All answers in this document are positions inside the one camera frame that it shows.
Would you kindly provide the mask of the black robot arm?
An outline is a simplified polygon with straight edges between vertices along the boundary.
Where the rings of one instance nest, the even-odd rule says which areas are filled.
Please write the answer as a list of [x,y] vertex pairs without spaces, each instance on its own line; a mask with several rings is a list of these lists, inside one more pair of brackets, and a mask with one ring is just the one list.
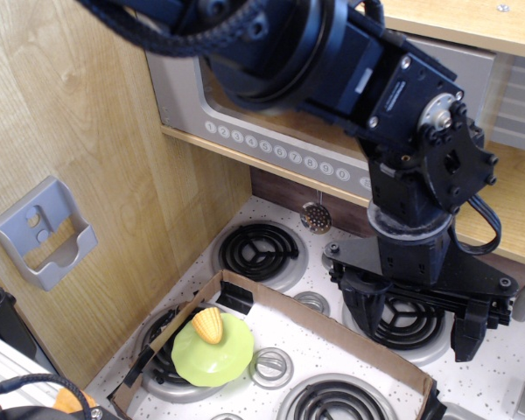
[[325,248],[332,280],[365,333],[389,298],[454,315],[458,362],[511,319],[517,283],[481,261],[500,244],[458,240],[471,206],[501,232],[480,190],[497,157],[466,110],[455,74],[388,30],[378,1],[86,1],[111,31],[145,51],[200,57],[227,97],[258,112],[295,108],[360,144],[371,176],[374,236]]

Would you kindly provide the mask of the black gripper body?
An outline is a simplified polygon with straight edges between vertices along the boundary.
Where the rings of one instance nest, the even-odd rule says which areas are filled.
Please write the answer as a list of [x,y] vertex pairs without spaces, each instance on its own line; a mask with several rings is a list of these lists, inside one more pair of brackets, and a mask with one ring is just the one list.
[[508,325],[518,283],[479,258],[460,251],[447,233],[432,241],[400,241],[371,236],[332,241],[324,255],[332,261],[332,281],[346,278],[392,283],[389,297],[408,299],[447,312],[469,301],[489,304],[488,328]]

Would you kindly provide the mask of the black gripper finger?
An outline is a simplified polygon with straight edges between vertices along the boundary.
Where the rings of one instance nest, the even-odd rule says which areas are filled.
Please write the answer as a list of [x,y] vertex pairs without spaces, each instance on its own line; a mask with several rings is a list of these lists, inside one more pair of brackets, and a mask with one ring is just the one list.
[[488,327],[489,304],[469,301],[463,311],[454,314],[451,349],[456,362],[472,361],[482,344]]
[[382,280],[366,280],[359,277],[340,281],[344,302],[357,326],[366,334],[373,335],[381,320],[386,295],[392,283]]

